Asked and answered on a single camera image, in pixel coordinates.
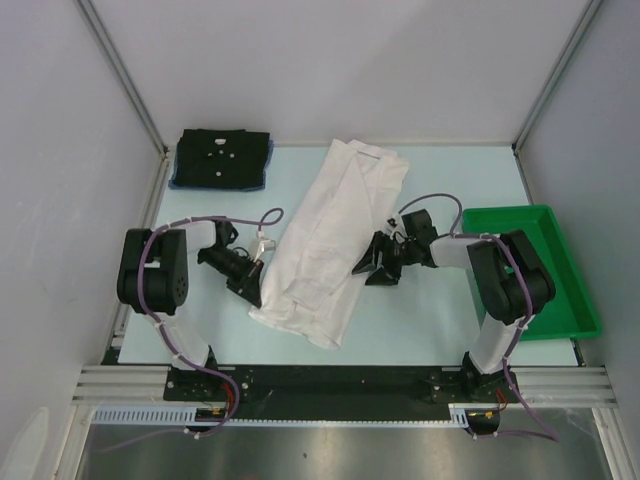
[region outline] folded garment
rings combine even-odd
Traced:
[[[286,231],[250,315],[339,348],[364,286],[351,270],[391,215],[408,160],[356,140],[334,140]]]
[[[246,130],[185,130],[169,188],[261,190],[273,142]]]

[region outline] white cloth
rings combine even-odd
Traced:
[[[334,140],[289,223],[249,314],[274,328],[339,348],[366,275],[351,270],[391,215],[409,170],[395,152]]]

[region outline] green tray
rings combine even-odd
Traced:
[[[523,230],[549,270],[556,298],[531,322],[524,340],[600,335],[600,319],[550,207],[470,208],[462,218],[462,229],[469,233]]]

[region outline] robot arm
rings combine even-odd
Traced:
[[[499,374],[518,328],[522,328],[527,304],[498,245],[478,237],[438,236],[426,210],[403,215],[400,221],[391,220],[390,227],[387,233],[375,233],[352,273],[370,273],[366,285],[397,285],[406,265],[472,270],[487,314],[478,339],[465,355],[463,370],[476,380]],[[520,269],[535,315],[555,297],[553,280],[524,232],[502,234],[500,239]]]
[[[151,237],[149,229],[127,232],[118,274],[118,299],[131,305],[137,313],[146,313],[138,299],[138,269],[145,244]],[[275,248],[275,242],[261,232],[247,256],[228,248],[238,237],[230,222],[197,221],[185,228],[172,228],[160,234],[145,259],[143,292],[147,306],[160,318],[158,323],[146,318],[165,343],[199,366],[215,358],[209,344],[198,334],[186,307],[181,307],[189,291],[187,255],[198,252],[198,263],[207,263],[227,277],[227,288],[251,304],[260,307],[260,272],[264,263],[260,256]],[[180,370],[191,367],[174,358],[172,365]]]

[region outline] metal floor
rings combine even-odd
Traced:
[[[609,479],[590,410],[547,410],[561,443],[472,441],[458,429],[230,427],[194,441],[167,434],[111,453],[96,450],[149,427],[94,426],[78,480]],[[531,428],[510,410],[503,428]]]

